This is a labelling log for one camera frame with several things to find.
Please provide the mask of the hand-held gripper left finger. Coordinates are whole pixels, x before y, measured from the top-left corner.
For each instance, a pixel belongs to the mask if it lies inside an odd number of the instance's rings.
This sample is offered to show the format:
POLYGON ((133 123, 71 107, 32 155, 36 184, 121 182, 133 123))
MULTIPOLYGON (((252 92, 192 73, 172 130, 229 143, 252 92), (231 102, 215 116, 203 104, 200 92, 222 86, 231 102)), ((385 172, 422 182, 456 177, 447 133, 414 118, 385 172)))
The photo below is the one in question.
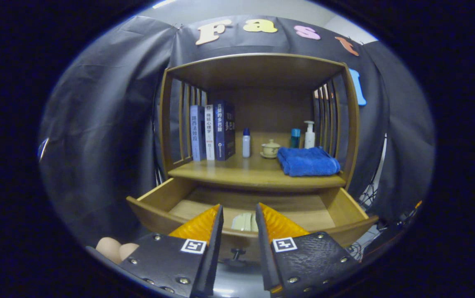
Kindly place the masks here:
POLYGON ((223 207, 215 205, 170 234, 142 237, 119 267, 162 298, 212 296, 223 222, 223 207))

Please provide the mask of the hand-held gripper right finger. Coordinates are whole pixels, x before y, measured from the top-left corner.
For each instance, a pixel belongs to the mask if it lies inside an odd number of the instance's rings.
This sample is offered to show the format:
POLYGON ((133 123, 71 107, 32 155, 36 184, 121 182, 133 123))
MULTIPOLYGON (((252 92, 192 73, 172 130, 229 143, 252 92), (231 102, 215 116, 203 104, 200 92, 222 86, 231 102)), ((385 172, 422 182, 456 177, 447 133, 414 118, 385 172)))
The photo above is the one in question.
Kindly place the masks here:
POLYGON ((272 296, 317 296, 360 270, 327 232, 309 232, 261 202, 256 224, 264 288, 272 296))

